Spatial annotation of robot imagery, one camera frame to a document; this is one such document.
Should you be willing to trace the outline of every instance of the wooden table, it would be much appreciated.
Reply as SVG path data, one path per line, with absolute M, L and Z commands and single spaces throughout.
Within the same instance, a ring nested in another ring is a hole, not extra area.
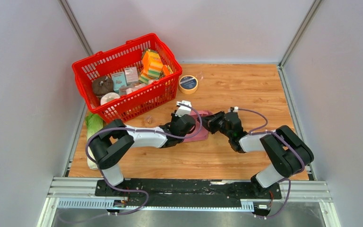
M 293 128 L 285 94 L 276 65 L 183 64 L 183 75 L 194 75 L 199 80 L 196 93 L 186 95 L 178 91 L 176 98 L 133 120 L 128 125 L 155 127 L 171 119 L 176 101 L 188 100 L 197 110 L 213 113 L 227 111 L 231 106 L 248 108 L 264 114 L 268 130 L 281 125 Z M 152 123 L 144 119 L 153 118 Z M 246 131 L 258 127 L 264 120 L 256 114 L 239 112 Z M 86 127 L 73 158 L 70 177 L 100 177 L 97 170 L 87 166 L 85 155 Z M 131 148 L 120 161 L 125 178 L 178 178 L 178 179 L 250 179 L 270 164 L 265 151 L 240 154 L 234 152 L 228 138 L 217 132 L 205 141 L 178 144 L 175 147 Z M 294 180 L 308 180 L 303 172 Z

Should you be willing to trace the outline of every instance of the black metal plate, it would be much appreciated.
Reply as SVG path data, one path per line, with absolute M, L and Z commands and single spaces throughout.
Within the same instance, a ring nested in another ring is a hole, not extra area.
M 221 180 L 139 179 L 132 178 L 117 185 L 122 189 L 142 189 L 149 193 L 147 206 L 166 207 L 240 207 L 240 199 L 270 199 L 269 193 L 255 197 L 250 193 L 250 182 L 211 184 Z M 281 199 L 279 185 L 270 189 L 274 199 Z M 125 196 L 128 194 L 110 188 L 99 180 L 95 196 Z M 131 193 L 128 205 L 140 205 L 143 193 Z

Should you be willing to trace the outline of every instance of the gray floor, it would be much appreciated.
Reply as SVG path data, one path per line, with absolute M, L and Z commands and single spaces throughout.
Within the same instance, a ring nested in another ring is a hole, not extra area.
M 272 212 L 280 208 L 274 203 Z M 103 214 L 105 210 L 60 209 L 57 215 L 66 221 L 80 221 Z M 80 224 L 70 225 L 55 219 L 53 227 L 324 227 L 322 213 L 318 203 L 288 203 L 279 216 L 260 220 L 251 213 L 213 212 L 213 211 L 149 211 L 141 210 L 126 216 L 104 216 Z

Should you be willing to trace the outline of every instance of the white wall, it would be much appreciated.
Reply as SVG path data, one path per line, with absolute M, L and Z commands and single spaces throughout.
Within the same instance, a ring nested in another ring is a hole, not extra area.
M 64 171 L 83 100 L 71 64 L 86 56 L 55 0 L 0 0 L 0 227 L 36 226 Z
M 94 52 L 154 32 L 179 61 L 279 62 L 312 0 L 69 0 Z
M 325 0 L 286 66 L 314 172 L 363 226 L 363 1 Z

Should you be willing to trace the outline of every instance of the brown round object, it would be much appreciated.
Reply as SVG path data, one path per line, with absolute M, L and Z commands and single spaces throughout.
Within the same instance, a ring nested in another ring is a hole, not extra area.
M 113 92 L 113 80 L 109 77 L 99 77 L 93 81 L 92 88 L 96 96 L 102 97 Z

